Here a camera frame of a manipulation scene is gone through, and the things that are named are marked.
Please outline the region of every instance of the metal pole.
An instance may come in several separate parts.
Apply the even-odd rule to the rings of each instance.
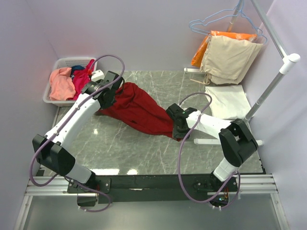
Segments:
[[[234,23],[235,23],[235,21],[236,21],[236,17],[237,17],[238,14],[239,14],[239,10],[240,10],[241,7],[242,7],[242,3],[243,3],[243,0],[240,0],[239,3],[238,3],[238,5],[236,6],[235,14],[234,14],[234,15],[232,16],[232,18],[231,18],[231,21],[230,21],[229,26],[228,26],[228,28],[227,28],[227,32],[231,32],[232,27],[234,26]]]
[[[279,39],[279,36],[277,35],[276,31],[274,30],[274,27],[272,26],[271,22],[269,21],[266,13],[259,6],[257,0],[251,0],[251,2],[253,3],[253,5],[254,5],[259,17],[261,18],[265,28],[267,29],[269,35],[271,36],[278,52],[280,53],[282,58],[284,58],[288,54],[287,54],[286,50],[284,49],[284,45],[281,42],[281,40]]]
[[[284,74],[278,72],[274,80],[269,84],[267,89],[263,92],[263,94],[260,96],[260,98],[256,101],[256,103],[253,105],[253,107],[250,109],[250,111],[245,115],[243,121],[246,123],[252,118],[252,116],[256,113],[256,111],[259,109],[259,107],[263,104],[265,99],[270,95],[270,93],[275,89],[275,87],[278,85],[278,83],[283,79]]]

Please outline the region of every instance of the red cloth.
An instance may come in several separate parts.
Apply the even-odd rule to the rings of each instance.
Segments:
[[[115,100],[111,107],[100,111],[140,132],[172,138],[173,120],[148,93],[136,84],[126,82],[123,93],[115,95]]]
[[[73,97],[73,100],[77,100],[79,94],[81,93],[82,88],[91,80],[88,76],[88,70],[90,69],[94,59],[88,63],[88,65],[83,70],[75,70],[73,72],[74,78],[72,80],[73,85],[75,86],[76,94]]]

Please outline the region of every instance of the white basket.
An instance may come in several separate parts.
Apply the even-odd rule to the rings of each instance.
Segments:
[[[54,64],[53,70],[55,69],[59,69],[59,68],[63,68],[63,67],[72,67],[72,66],[83,66],[86,67],[87,64],[90,62],[90,60],[92,59],[96,59],[94,57],[66,57],[66,58],[61,58],[59,60],[57,60],[57,62]],[[94,71],[97,68],[97,63],[95,63],[94,65]],[[72,106],[76,101],[52,101],[50,100],[50,93],[51,93],[51,87],[50,87],[50,83],[48,81],[47,87],[45,89],[44,92],[44,97],[43,100],[46,103],[51,103],[54,104],[58,107],[68,107],[68,106]]]

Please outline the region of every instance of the folded white cloth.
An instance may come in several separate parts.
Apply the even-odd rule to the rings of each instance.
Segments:
[[[239,84],[263,44],[211,36],[201,62],[200,72],[215,84]]]
[[[242,85],[207,86],[205,92],[212,97],[210,108],[214,117],[225,120],[242,119],[250,110]]]

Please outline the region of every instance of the wire hanger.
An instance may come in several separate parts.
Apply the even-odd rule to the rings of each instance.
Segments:
[[[224,17],[221,17],[221,18],[219,18],[219,19],[216,19],[216,20],[213,20],[213,21],[210,21],[210,22],[204,24],[204,22],[205,22],[207,19],[209,19],[209,18],[211,18],[211,17],[213,17],[213,16],[215,16],[215,15],[221,13],[221,12],[225,12],[225,11],[232,11],[232,12],[233,12],[233,11],[236,9],[236,7],[237,7],[238,5],[239,5],[239,3],[238,3],[233,9],[218,11],[217,13],[214,13],[214,14],[210,15],[209,17],[206,17],[204,20],[199,20],[199,19],[198,19],[198,20],[193,20],[193,21],[191,21],[191,22],[189,23],[189,27],[190,27],[191,31],[193,31],[193,32],[200,33],[200,34],[207,35],[207,36],[211,36],[211,35],[210,35],[210,33],[211,33],[210,31],[198,29],[198,28],[195,28],[195,26],[196,26],[196,25],[207,26],[208,24],[213,23],[213,22],[216,22],[216,21],[219,21],[219,20],[221,20],[221,19],[223,19],[223,18],[226,18],[226,17],[233,17],[233,16],[238,16],[238,15],[240,15],[241,17],[246,18],[246,19],[248,20],[248,22],[251,24],[251,26],[255,29],[256,34],[257,34],[258,37],[259,37],[259,36],[262,36],[262,37],[265,38],[265,43],[264,43],[264,44],[266,44],[267,41],[268,41],[268,38],[267,38],[266,36],[263,35],[263,31],[262,31],[260,28],[256,27],[256,26],[254,25],[254,23],[252,22],[252,20],[251,20],[250,18],[248,18],[248,17],[243,13],[244,0],[243,0],[243,2],[242,2],[242,7],[241,7],[241,9],[238,11],[238,13],[237,13],[236,15],[233,15],[233,14],[231,14],[231,15],[226,15],[226,16],[224,16]]]

